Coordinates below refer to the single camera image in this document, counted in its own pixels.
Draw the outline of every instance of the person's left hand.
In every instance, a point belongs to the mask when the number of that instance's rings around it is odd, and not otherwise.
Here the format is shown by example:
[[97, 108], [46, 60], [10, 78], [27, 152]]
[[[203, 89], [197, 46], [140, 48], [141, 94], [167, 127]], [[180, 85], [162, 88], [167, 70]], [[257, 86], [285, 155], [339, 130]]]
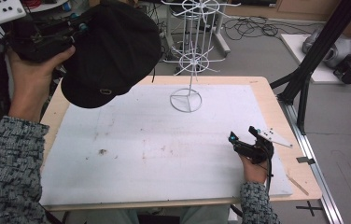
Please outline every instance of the person's left hand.
[[70, 58], [75, 47], [57, 54], [44, 63], [21, 60], [12, 49], [7, 52], [13, 76], [14, 92], [8, 115], [18, 119], [39, 122], [41, 109], [49, 96], [53, 69]]

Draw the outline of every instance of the floor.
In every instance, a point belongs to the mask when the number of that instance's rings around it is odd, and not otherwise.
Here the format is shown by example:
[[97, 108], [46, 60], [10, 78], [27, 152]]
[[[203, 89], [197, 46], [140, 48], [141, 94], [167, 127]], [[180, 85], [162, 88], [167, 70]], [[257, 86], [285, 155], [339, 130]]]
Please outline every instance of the floor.
[[[301, 21], [289, 22], [299, 25], [310, 24]], [[313, 32], [319, 26], [321, 25], [297, 27]], [[286, 26], [281, 28], [289, 33], [300, 32]], [[240, 33], [234, 28], [228, 32], [233, 39], [240, 37]], [[225, 61], [210, 64], [210, 68], [220, 72], [205, 71], [200, 76], [262, 76], [269, 82], [273, 82], [291, 73], [298, 66], [284, 43], [278, 38], [244, 36], [239, 40], [231, 40], [224, 29], [221, 33], [231, 53]], [[259, 34], [256, 30], [250, 35]], [[223, 58], [223, 54], [217, 45], [215, 46], [211, 57]], [[155, 73], [158, 76], [171, 76], [175, 67], [175, 64], [161, 62], [157, 65]], [[283, 89], [284, 87], [279, 87], [274, 92], [280, 93]], [[298, 98], [295, 99], [295, 106], [297, 105]], [[332, 197], [341, 213], [343, 223], [351, 223], [351, 85], [311, 84], [305, 130]], [[320, 210], [322, 207], [320, 201], [273, 203], [273, 206], [283, 223], [329, 223], [325, 213]], [[176, 214], [176, 209], [166, 209], [166, 211], [169, 215]]]

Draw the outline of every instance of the hand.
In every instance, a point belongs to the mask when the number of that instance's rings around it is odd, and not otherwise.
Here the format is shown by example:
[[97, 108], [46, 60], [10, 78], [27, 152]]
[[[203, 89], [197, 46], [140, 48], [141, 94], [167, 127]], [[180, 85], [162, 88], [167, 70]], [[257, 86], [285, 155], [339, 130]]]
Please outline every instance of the hand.
[[260, 164], [253, 164], [247, 157], [240, 154], [239, 157], [242, 160], [245, 169], [246, 182], [258, 182], [264, 184], [266, 177], [268, 176], [268, 162], [264, 161]]
[[49, 96], [52, 71], [75, 50], [72, 46], [44, 63], [23, 61], [12, 49], [7, 52], [14, 83], [10, 117], [39, 122], [42, 106]]

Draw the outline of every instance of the white foam board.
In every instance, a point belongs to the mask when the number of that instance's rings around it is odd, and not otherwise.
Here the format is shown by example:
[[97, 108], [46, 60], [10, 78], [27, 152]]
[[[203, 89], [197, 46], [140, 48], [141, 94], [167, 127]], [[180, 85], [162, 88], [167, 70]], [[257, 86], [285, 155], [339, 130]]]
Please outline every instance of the white foam board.
[[[68, 108], [42, 173], [43, 205], [238, 198], [243, 165], [231, 131], [254, 144], [266, 129], [249, 86], [195, 85], [202, 107], [183, 113], [170, 94], [185, 86], [138, 85], [96, 109]], [[274, 153], [271, 195], [289, 195]]]

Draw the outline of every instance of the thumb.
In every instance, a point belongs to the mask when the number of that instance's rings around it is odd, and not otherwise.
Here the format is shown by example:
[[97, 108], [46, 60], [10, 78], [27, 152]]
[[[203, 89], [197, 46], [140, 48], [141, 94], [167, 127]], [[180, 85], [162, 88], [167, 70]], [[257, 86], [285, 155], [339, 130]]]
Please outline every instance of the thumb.
[[51, 59], [49, 59], [46, 64], [51, 68], [55, 68], [57, 65], [61, 64], [62, 62], [64, 62], [65, 60], [69, 59], [74, 52], [76, 51], [76, 48], [74, 46], [71, 46], [71, 48], [63, 51], [62, 53], [59, 53], [57, 55], [55, 55], [54, 57], [52, 57]]

